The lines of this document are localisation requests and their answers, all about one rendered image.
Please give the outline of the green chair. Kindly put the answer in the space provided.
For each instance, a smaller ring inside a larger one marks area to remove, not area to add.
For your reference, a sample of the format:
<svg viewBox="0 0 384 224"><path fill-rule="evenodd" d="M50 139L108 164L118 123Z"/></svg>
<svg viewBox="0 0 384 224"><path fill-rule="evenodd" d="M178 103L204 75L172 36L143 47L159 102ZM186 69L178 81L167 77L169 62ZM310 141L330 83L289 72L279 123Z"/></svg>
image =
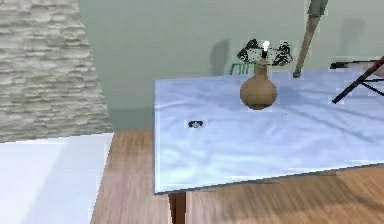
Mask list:
<svg viewBox="0 0 384 224"><path fill-rule="evenodd" d="M229 74L233 75L237 72L238 75L250 74L251 70L256 66L255 62L236 62L232 63L229 69Z"/></svg>

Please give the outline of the brown round vase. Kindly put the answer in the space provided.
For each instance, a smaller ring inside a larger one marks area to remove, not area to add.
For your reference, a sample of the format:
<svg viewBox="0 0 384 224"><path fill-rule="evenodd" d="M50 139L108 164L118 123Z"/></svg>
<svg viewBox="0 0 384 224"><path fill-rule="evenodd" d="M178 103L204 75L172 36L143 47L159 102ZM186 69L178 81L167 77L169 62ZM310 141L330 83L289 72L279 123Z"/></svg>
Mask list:
<svg viewBox="0 0 384 224"><path fill-rule="evenodd" d="M277 98L276 86L268 77L268 65L266 60L257 62L254 75L240 88L242 103L252 110L270 107Z"/></svg>

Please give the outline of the pale blue table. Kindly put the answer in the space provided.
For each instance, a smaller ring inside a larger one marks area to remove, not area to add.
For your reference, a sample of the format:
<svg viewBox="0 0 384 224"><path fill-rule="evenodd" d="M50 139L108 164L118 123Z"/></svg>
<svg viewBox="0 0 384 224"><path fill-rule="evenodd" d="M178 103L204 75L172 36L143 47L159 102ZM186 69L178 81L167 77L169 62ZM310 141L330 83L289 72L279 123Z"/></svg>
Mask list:
<svg viewBox="0 0 384 224"><path fill-rule="evenodd" d="M155 193L383 164L384 98L362 90L331 101L356 76L274 73L277 99L263 110L241 102L244 75L156 81Z"/></svg>

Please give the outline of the black and white flowers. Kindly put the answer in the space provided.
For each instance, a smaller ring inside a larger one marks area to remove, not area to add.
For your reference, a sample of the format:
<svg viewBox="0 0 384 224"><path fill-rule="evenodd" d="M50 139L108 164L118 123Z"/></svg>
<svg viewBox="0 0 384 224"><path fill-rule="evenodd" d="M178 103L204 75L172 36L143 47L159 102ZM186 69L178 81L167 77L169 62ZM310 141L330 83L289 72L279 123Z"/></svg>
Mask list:
<svg viewBox="0 0 384 224"><path fill-rule="evenodd" d="M286 66L293 61L288 42L282 42L278 47L265 49L256 39L251 39L237 53L237 58L245 63L258 62L265 59L272 66Z"/></svg>

